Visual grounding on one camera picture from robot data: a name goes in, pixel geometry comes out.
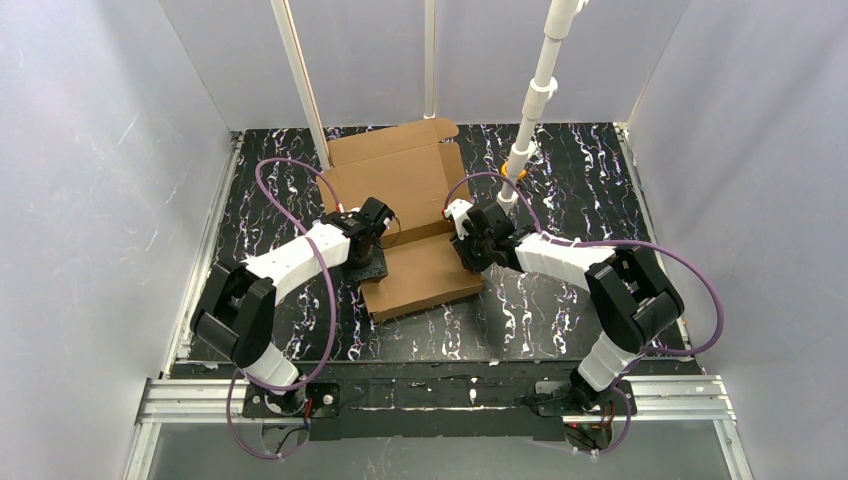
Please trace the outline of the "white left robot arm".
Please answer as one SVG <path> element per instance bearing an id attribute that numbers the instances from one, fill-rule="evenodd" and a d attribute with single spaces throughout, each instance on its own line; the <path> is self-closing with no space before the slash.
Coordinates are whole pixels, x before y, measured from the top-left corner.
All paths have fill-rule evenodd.
<path id="1" fill-rule="evenodd" d="M 355 211 L 323 215 L 288 243 L 243 262 L 218 260 L 190 320 L 196 337 L 235 364 L 253 384 L 275 394 L 299 390 L 309 377 L 272 339 L 276 307 L 295 288 L 342 267 L 359 280 L 381 280 L 378 244 L 395 219 L 370 197 Z"/>

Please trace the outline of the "brown cardboard box sheet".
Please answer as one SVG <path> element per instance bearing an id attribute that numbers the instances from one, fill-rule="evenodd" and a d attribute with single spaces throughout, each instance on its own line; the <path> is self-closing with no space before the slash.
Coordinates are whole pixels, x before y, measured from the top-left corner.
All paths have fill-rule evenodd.
<path id="1" fill-rule="evenodd" d="M 450 243 L 453 225 L 443 217 L 447 196 L 470 199 L 466 172 L 445 118 L 420 120 L 329 141 L 332 167 L 320 188 L 326 210 L 350 209 L 368 198 L 397 215 L 381 239 L 387 276 L 362 284 L 369 316 L 382 322 L 479 294 L 480 274 L 466 270 Z"/>

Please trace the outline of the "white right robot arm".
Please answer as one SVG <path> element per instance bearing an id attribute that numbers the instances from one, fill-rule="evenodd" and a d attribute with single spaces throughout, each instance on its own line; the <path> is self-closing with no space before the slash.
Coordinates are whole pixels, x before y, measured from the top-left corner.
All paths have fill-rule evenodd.
<path id="1" fill-rule="evenodd" d="M 494 201 L 454 200 L 443 215 L 454 227 L 450 243 L 463 267 L 491 265 L 547 275 L 587 291 L 601 324 L 590 353 L 570 374 L 568 395 L 596 400 L 646 347 L 684 313 L 684 302 L 643 246 L 557 244 L 532 225 L 518 226 Z"/>

